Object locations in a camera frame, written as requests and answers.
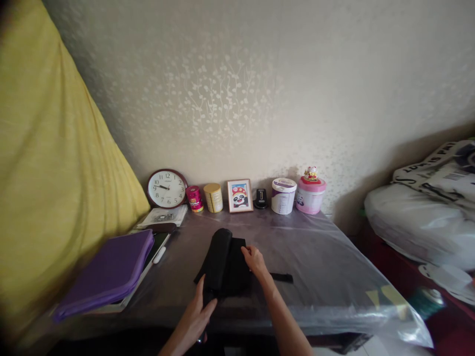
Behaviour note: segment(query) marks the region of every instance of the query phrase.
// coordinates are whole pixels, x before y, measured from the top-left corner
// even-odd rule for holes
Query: yellow fabric
[[[2,17],[0,310],[18,336],[149,205],[41,1]]]

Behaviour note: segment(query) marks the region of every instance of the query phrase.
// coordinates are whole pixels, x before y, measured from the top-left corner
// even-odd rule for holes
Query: wall clock
[[[148,179],[147,194],[150,202],[163,209],[173,209],[185,202],[188,183],[183,174],[172,169],[161,169]]]

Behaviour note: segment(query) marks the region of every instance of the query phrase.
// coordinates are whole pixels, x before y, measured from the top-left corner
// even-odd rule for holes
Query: picture frame
[[[228,200],[230,213],[253,211],[251,180],[229,180]]]

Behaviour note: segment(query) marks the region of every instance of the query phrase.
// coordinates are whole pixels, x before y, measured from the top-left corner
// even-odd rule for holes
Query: purple folder
[[[60,322],[127,297],[153,246],[152,230],[109,239],[84,268],[54,312]]]

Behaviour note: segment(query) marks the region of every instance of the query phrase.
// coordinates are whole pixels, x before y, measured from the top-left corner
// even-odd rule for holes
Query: table
[[[311,216],[297,210],[284,216],[270,209],[188,212],[122,313],[71,318],[63,330],[75,325],[70,337],[71,332],[90,337],[138,326],[174,327],[193,298],[193,279],[211,237],[222,227],[257,246],[270,272],[293,275],[293,284],[276,285],[306,335],[377,334],[431,346],[419,315],[351,241],[321,212]],[[262,290],[252,278],[246,293],[218,304],[209,332],[273,333]]]

